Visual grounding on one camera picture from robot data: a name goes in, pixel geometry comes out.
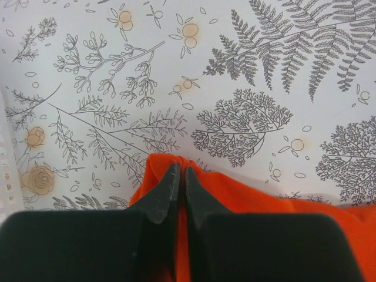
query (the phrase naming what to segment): orange fabric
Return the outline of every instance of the orange fabric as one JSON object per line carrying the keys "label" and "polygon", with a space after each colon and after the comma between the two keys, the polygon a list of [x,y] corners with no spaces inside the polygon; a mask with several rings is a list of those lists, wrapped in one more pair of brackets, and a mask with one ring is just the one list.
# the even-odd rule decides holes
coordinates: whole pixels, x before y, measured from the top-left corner
{"label": "orange fabric", "polygon": [[[183,157],[164,154],[149,156],[144,181],[130,203],[135,203],[156,186],[172,163],[180,163],[182,181],[186,167],[193,167],[203,187],[235,213],[323,213],[331,216],[347,236],[365,280],[376,281],[376,205],[340,209],[305,200],[278,199],[222,173],[203,172],[195,162]],[[183,206],[179,210],[175,253],[177,282],[190,282],[186,222],[186,208]],[[170,282],[172,279],[163,273],[163,278],[158,281]]]}

